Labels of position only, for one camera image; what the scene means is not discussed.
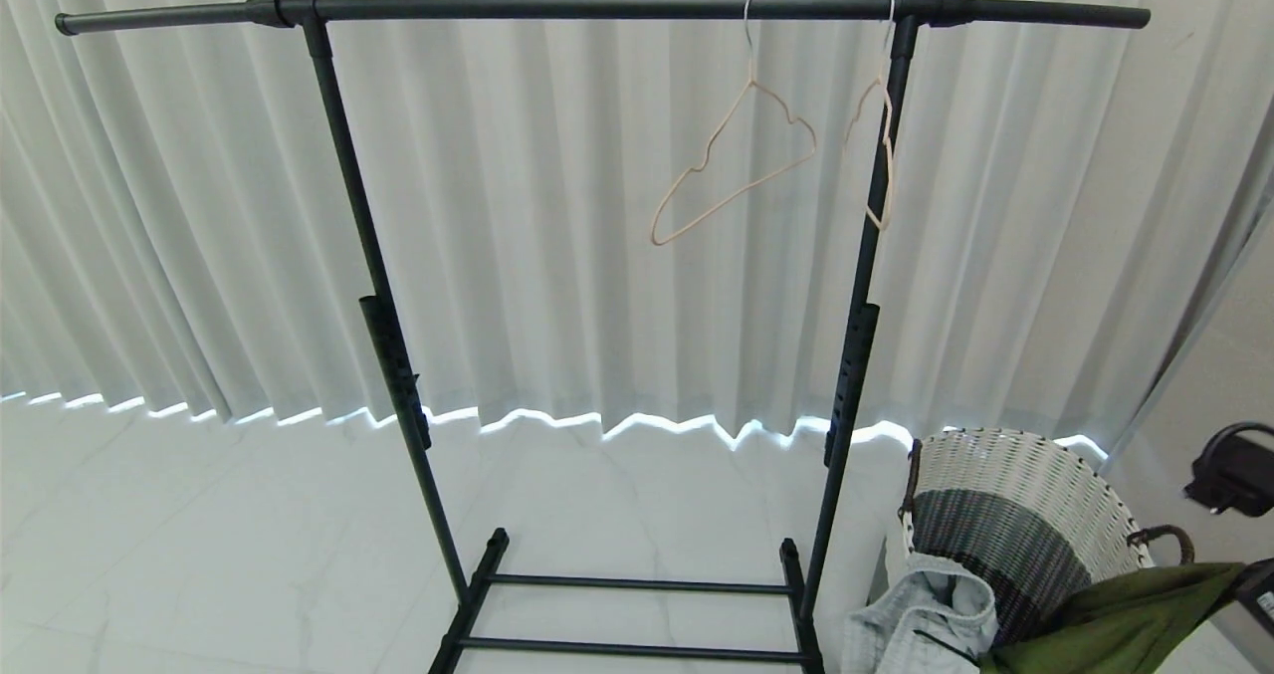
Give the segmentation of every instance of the black and white basket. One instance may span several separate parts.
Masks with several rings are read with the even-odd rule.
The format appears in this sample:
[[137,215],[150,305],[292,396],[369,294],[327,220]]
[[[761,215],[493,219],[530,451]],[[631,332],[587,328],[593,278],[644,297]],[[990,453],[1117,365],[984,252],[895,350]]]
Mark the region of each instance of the black and white basket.
[[956,429],[912,443],[898,511],[907,552],[947,557],[995,591],[996,645],[1032,637],[1056,606],[1094,582],[1150,566],[1147,541],[1178,527],[1138,527],[1074,452],[1038,434]]

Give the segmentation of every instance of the floor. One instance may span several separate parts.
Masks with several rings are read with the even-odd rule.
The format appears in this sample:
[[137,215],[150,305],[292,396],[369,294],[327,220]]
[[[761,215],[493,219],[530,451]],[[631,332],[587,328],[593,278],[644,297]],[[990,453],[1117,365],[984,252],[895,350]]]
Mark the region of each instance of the floor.
[[[466,567],[497,526],[505,572],[782,582],[818,515],[822,437],[675,433],[519,417],[434,426]],[[395,424],[154,417],[99,403],[0,405],[5,674],[406,674],[454,599]],[[854,446],[817,610],[829,670],[905,474],[903,443]],[[782,598],[497,587],[479,636],[791,649]],[[777,666],[469,652],[461,671],[781,671]],[[1164,671],[1252,671],[1200,629]]]

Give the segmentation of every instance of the black garment rack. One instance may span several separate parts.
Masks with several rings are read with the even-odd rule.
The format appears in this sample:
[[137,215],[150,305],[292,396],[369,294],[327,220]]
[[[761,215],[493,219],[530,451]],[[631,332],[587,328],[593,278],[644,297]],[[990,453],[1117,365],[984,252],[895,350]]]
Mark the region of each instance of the black garment rack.
[[[921,25],[953,27],[968,22],[1023,22],[1023,24],[1122,27],[1140,29],[1150,20],[1150,11],[1131,6],[1098,6],[1098,4],[1024,3],[1013,0],[248,0],[246,3],[191,4],[161,6],[153,10],[99,11],[88,15],[57,15],[54,24],[60,33],[101,33],[116,29],[148,27],[217,25],[255,22],[269,27],[301,25],[313,60],[318,92],[322,94],[327,124],[336,148],[349,205],[354,214],[363,256],[372,275],[373,296],[359,298],[381,373],[389,389],[399,428],[415,468],[424,505],[433,524],[433,533],[442,549],[442,559],[456,591],[457,609],[451,628],[442,637],[438,652],[429,666],[431,674],[454,671],[464,650],[517,650],[541,652],[575,652],[592,655],[646,656],[669,659],[706,659],[800,665],[806,674],[823,671],[823,655],[814,633],[814,600],[827,562],[832,520],[841,496],[845,465],[850,451],[850,433],[859,410],[866,378],[868,357],[875,334],[879,307],[868,302],[868,287],[875,262],[878,229],[864,217],[862,240],[850,299],[845,344],[841,353],[836,400],[831,428],[823,454],[827,483],[814,533],[814,549],[809,558],[809,575],[801,575],[796,543],[784,539],[778,548],[784,585],[736,582],[687,582],[666,580],[628,580],[605,577],[555,577],[507,575],[498,572],[501,557],[508,548],[508,534],[498,527],[487,541],[487,550],[465,578],[464,566],[456,553],[455,539],[442,508],[442,498],[429,469],[429,424],[420,408],[415,387],[417,376],[408,359],[406,343],[399,324],[397,310],[390,289],[385,257],[381,255],[372,212],[363,189],[363,176],[349,134],[345,106],[336,84],[327,22],[333,20],[740,20],[747,10],[752,20],[888,20],[896,31],[891,48],[889,75],[885,88],[893,99],[889,135],[897,139],[907,71],[915,54]],[[885,129],[882,115],[880,135]],[[885,196],[885,153],[877,140],[875,166],[868,190],[868,205],[880,212]],[[596,587],[609,590],[656,590],[679,592],[713,592],[784,596],[791,606],[796,632],[796,651],[761,651],[680,646],[641,646],[622,643],[513,640],[474,637],[471,635],[483,600],[492,585]]]

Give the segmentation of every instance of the white curtain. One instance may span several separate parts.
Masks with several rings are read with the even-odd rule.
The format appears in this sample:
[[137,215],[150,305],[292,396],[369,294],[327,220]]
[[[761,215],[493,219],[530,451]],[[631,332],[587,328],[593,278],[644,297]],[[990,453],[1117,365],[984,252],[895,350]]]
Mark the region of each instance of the white curtain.
[[[6,392],[389,414],[299,31],[52,29],[56,11],[225,1],[4,0]],[[1115,437],[1255,213],[1270,0],[1057,1],[1154,17],[922,31],[862,423]],[[828,414],[879,98],[840,147],[883,24],[753,25],[761,79],[820,152],[668,248],[650,217],[745,79],[738,20],[331,34],[433,412],[711,413],[731,432]],[[748,102],[664,228],[804,139]]]

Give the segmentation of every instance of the green garment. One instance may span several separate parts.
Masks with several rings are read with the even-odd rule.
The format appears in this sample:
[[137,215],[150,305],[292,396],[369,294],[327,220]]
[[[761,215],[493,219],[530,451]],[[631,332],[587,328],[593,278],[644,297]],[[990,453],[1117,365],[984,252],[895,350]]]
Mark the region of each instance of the green garment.
[[982,674],[1148,674],[1233,600],[1242,563],[1154,567],[1071,596],[1037,637],[996,647]]

